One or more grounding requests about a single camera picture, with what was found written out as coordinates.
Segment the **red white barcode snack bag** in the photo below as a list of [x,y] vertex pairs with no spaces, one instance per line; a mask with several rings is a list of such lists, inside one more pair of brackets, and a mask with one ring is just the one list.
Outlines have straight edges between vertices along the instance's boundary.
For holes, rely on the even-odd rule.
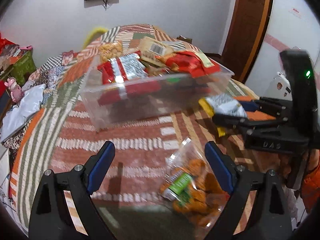
[[158,81],[146,81],[149,77],[146,67],[140,61],[140,51],[134,51],[114,57],[97,66],[102,73],[103,85],[116,84],[106,89],[98,99],[100,106],[116,103],[120,100],[158,92]]

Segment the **tan cracker package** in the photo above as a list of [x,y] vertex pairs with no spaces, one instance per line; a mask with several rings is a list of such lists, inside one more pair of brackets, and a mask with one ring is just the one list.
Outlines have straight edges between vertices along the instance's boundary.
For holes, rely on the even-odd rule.
[[157,67],[164,66],[164,64],[158,60],[158,57],[163,57],[174,52],[171,46],[147,36],[140,40],[138,49],[140,51],[140,58],[143,61],[156,65]]

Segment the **yellow curved tube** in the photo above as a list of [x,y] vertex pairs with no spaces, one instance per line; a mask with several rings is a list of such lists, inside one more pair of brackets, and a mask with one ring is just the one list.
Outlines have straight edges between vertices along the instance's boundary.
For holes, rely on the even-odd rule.
[[86,49],[91,43],[94,45],[101,45],[100,37],[108,32],[108,29],[105,27],[95,27],[89,34],[86,36],[82,49]]

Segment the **green storage box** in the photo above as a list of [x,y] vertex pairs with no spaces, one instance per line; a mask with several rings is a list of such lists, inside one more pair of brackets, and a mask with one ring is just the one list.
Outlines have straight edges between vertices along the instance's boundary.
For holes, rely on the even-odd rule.
[[36,71],[31,51],[27,51],[16,63],[9,66],[8,71],[4,74],[3,80],[14,77],[16,82],[23,86],[29,79],[29,76]]

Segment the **cardboard box on floor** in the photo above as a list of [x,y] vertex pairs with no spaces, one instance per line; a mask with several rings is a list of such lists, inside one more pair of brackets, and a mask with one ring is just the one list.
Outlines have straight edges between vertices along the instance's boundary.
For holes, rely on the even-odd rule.
[[192,44],[193,39],[192,38],[188,38],[188,37],[184,37],[182,35],[176,37],[177,40],[183,41],[183,42],[187,42],[189,44]]

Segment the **red plastic bag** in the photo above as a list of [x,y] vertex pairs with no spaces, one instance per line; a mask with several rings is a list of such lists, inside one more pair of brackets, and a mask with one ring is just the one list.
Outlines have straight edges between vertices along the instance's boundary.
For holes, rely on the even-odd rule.
[[11,42],[6,38],[2,38],[0,34],[0,54],[1,55],[8,55],[10,48],[15,45],[16,44],[14,42]]

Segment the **orange puffed snack bag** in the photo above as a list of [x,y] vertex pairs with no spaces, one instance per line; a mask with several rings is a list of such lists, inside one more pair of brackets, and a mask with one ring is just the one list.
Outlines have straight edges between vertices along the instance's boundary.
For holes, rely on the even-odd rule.
[[99,48],[99,56],[101,63],[119,57],[123,54],[123,45],[121,41],[102,44]]

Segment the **pink plush toy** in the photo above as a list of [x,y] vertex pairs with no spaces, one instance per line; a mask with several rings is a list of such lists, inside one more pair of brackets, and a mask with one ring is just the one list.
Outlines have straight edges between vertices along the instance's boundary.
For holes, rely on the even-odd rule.
[[24,97],[24,92],[22,91],[20,85],[17,83],[16,79],[14,77],[9,77],[4,84],[10,92],[13,103],[19,104],[21,99]]

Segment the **brown wooden door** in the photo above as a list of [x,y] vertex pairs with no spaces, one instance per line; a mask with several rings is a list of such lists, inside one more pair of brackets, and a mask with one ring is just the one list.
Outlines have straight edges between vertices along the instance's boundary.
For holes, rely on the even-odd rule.
[[232,20],[221,59],[234,72],[234,79],[245,82],[263,43],[273,0],[235,0]]

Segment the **patchwork striped bed quilt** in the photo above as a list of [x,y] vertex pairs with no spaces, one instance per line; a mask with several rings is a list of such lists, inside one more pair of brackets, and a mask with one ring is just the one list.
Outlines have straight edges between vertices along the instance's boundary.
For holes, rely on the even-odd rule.
[[97,132],[80,96],[80,87],[100,44],[121,41],[125,48],[133,48],[144,36],[175,49],[190,48],[190,44],[171,38],[153,25],[114,27],[74,55],[57,78],[56,88],[45,95],[42,109],[17,134],[19,149],[10,192],[16,223],[24,232],[28,231],[31,206],[44,171],[69,171],[85,163],[105,141],[111,141],[116,156],[93,200],[115,235],[119,239],[204,239],[204,228],[189,223],[158,201],[166,158],[185,138],[199,149],[216,139],[216,128],[208,115],[195,106]]

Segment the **clear plastic storage bin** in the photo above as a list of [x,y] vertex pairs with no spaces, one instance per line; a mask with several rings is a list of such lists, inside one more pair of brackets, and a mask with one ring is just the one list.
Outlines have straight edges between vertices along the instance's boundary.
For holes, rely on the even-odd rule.
[[[198,51],[184,48],[180,42],[162,43],[171,46],[174,52],[185,50]],[[139,50],[138,46],[129,49],[125,49],[123,46],[122,55]],[[100,131],[117,123],[179,112],[193,107],[201,98],[223,93],[233,73],[218,62],[210,60],[218,64],[220,71],[193,78],[187,73],[173,72],[166,65],[157,67],[140,59],[148,72],[149,77],[146,81],[158,81],[161,85],[160,91],[100,106],[98,99],[103,92],[117,85],[103,85],[102,73],[97,70],[97,66],[102,64],[98,54],[89,67],[85,76],[84,87],[81,91],[81,98],[92,125],[97,131]]]

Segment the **white cloth on bed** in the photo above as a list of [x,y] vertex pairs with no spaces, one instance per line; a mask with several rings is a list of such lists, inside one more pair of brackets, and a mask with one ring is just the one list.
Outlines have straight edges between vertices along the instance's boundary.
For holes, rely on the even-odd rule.
[[25,91],[24,97],[18,106],[12,107],[3,118],[1,128],[1,142],[4,142],[19,129],[21,129],[27,121],[40,110],[43,100],[43,91],[45,84],[34,86]]

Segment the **clear bag orange snacks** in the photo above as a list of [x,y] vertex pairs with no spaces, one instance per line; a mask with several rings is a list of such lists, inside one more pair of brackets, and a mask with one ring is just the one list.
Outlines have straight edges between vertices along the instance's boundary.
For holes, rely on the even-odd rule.
[[223,191],[204,155],[190,138],[166,159],[159,192],[173,211],[202,230],[209,230],[222,213],[229,194]]

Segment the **yellow white snack bag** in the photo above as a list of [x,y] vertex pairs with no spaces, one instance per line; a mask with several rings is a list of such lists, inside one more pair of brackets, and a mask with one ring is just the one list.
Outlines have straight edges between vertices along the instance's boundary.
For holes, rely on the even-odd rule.
[[247,118],[248,115],[240,102],[228,94],[207,96],[199,100],[199,105],[212,118],[215,114]]

